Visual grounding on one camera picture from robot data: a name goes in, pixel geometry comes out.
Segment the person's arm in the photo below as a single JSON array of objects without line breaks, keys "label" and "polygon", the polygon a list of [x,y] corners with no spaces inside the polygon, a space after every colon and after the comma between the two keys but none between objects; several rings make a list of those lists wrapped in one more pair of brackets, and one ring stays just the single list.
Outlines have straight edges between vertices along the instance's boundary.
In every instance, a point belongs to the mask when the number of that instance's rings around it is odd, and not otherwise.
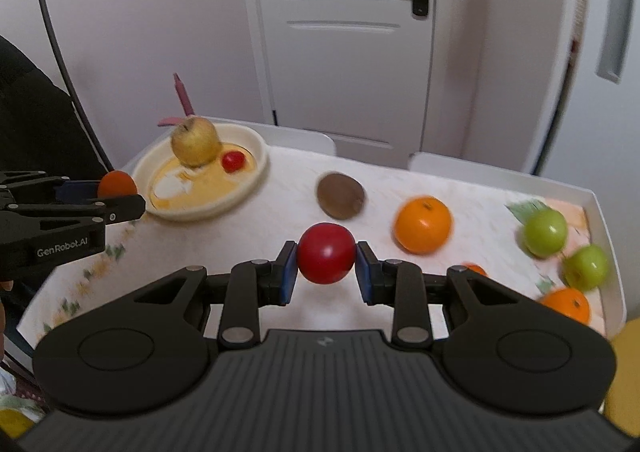
[{"label": "person's arm", "polygon": [[[14,286],[14,281],[9,282],[0,282],[0,287],[5,291],[11,291],[11,288]],[[4,319],[4,307],[2,306],[2,302],[0,302],[0,361],[4,358],[4,325],[6,321]]]}]

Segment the white door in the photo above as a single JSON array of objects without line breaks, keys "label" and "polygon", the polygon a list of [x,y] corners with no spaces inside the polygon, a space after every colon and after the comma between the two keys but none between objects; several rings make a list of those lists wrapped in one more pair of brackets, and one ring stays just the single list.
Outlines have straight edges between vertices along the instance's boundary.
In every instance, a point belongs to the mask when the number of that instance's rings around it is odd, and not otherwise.
[{"label": "white door", "polygon": [[586,0],[574,81],[540,175],[595,192],[640,316],[640,0]]},{"label": "white door", "polygon": [[405,167],[420,150],[433,0],[259,0],[278,123],[331,136],[338,155]]}]

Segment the black jacket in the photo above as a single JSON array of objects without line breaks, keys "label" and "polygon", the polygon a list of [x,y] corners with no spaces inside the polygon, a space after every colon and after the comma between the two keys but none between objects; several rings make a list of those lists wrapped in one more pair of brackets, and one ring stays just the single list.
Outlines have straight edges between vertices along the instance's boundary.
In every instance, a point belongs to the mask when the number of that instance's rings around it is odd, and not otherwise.
[{"label": "black jacket", "polygon": [[1,36],[0,170],[71,179],[106,174],[68,94]]}]

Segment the red cherry tomato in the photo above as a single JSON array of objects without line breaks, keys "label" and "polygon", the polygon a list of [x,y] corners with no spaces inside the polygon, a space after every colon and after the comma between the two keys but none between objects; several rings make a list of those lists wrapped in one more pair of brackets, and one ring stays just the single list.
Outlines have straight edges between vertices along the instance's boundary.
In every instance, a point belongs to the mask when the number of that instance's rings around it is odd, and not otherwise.
[{"label": "red cherry tomato", "polygon": [[308,281],[332,284],[343,279],[356,260],[351,232],[334,223],[311,226],[298,243],[298,268]]},{"label": "red cherry tomato", "polygon": [[225,153],[222,156],[222,167],[225,169],[227,174],[232,174],[233,172],[237,172],[240,168],[244,166],[246,162],[246,158],[244,154],[239,150],[232,150],[230,152]]}]

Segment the orange object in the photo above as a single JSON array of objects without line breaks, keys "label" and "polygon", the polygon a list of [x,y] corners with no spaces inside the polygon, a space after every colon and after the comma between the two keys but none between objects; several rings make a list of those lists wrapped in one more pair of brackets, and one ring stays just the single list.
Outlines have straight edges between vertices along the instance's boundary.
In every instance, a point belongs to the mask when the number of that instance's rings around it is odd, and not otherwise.
[{"label": "orange object", "polygon": [[122,170],[112,170],[98,184],[98,199],[105,197],[132,196],[138,187],[129,174]]},{"label": "orange object", "polygon": [[587,297],[572,287],[552,291],[540,300],[540,304],[583,324],[588,324],[591,319],[591,308]]},{"label": "orange object", "polygon": [[479,273],[480,275],[488,276],[486,274],[486,271],[482,267],[478,266],[477,264],[474,264],[473,262],[463,262],[462,265],[464,267],[468,267],[471,271]]},{"label": "orange object", "polygon": [[447,242],[452,223],[443,202],[435,197],[416,197],[400,208],[394,236],[409,253],[432,253]]}]

